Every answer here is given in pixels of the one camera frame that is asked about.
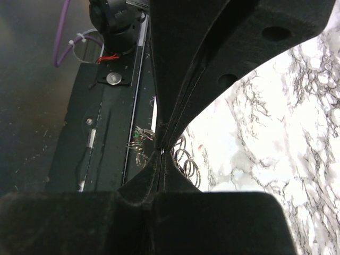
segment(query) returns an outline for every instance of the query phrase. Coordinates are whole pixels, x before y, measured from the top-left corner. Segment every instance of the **marble countertop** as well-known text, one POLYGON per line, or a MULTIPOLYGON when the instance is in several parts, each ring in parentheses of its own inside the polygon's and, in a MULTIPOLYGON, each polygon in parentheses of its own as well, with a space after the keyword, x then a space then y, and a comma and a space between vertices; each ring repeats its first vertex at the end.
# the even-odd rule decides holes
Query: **marble countertop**
POLYGON ((299 254, 340 254, 340 2, 324 32, 235 83, 186 129, 201 191, 262 191, 299 254))

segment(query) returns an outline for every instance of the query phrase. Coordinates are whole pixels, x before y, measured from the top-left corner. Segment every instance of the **screw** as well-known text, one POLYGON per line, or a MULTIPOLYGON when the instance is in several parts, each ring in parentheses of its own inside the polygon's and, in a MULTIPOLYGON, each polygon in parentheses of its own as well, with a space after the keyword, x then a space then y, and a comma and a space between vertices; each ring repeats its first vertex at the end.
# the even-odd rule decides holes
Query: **screw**
POLYGON ((93 123, 94 123, 94 121, 91 118, 88 118, 86 120, 86 124, 88 124, 88 125, 92 125, 93 123))
POLYGON ((109 73, 106 81, 110 85, 117 85, 122 81, 122 76, 119 73, 109 73))

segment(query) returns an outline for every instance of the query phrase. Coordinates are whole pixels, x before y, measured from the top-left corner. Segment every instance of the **coiled spring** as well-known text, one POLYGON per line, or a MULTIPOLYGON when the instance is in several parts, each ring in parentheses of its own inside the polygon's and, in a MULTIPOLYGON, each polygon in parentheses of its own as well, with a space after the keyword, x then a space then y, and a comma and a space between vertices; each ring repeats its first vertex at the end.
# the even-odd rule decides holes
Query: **coiled spring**
MULTIPOLYGON (((145 167, 148 157, 144 154, 143 143, 148 139, 153 141, 155 133, 152 130, 141 129, 136 127, 133 141, 128 143, 127 147, 136 153, 136 164, 142 168, 145 167)), ((175 147, 172 149, 172 154, 175 159, 176 166, 181 173, 190 180, 197 188, 201 185, 201 174, 197 164, 193 160, 192 156, 185 149, 186 139, 184 135, 181 135, 175 147)))

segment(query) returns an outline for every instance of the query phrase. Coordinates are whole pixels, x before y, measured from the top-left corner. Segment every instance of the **purple wire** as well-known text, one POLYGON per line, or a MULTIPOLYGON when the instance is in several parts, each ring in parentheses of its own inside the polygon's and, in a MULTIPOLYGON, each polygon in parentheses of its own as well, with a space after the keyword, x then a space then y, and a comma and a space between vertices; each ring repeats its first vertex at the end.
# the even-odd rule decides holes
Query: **purple wire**
MULTIPOLYGON (((73 45, 68 45, 68 47, 66 48, 64 53, 60 56, 60 58, 58 58, 60 42, 61 42, 62 35, 63 35, 66 14, 67 14, 67 11, 68 11, 69 6, 70 6, 70 1, 71 0, 65 0, 62 12, 60 14, 60 21, 59 21, 59 25, 58 25, 57 35, 55 37, 54 50, 53 50, 53 63, 54 63, 55 67, 59 67, 61 65, 61 63, 64 61, 65 57, 67 56, 67 54, 71 51, 71 49, 73 47, 73 45)), ((94 38, 92 36, 84 36, 84 37, 88 40, 94 41, 100 47, 103 46, 103 43, 101 41, 97 40, 96 38, 94 38)), ((82 39, 83 38, 81 36, 78 36, 74 40, 74 44, 79 43, 82 39)))

